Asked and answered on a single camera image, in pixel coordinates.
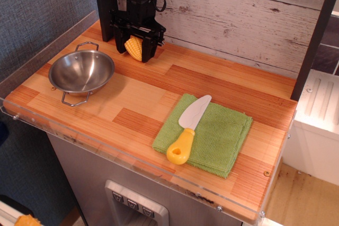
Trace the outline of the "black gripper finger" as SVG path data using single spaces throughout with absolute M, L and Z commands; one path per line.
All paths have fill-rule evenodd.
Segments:
M 119 53 L 126 52 L 125 43 L 130 39 L 130 32 L 127 28 L 117 24 L 113 26 L 115 43 Z
M 142 41 L 142 62 L 148 62 L 154 55 L 157 49 L 157 41 L 154 38 L 144 37 Z

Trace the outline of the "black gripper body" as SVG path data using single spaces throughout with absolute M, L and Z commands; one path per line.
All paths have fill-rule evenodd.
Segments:
M 154 38 L 162 46 L 166 29 L 155 20 L 156 12 L 157 0 L 127 0 L 125 11 L 114 12 L 114 24 L 127 28 L 130 36 Z

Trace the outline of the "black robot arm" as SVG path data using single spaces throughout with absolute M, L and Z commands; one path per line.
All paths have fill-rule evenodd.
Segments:
M 142 62 L 148 62 L 158 46 L 164 44 L 165 27 L 155 20 L 157 0 L 126 0 L 126 10 L 118 8 L 118 0 L 96 0 L 102 39 L 115 39 L 119 53 L 129 52 Z

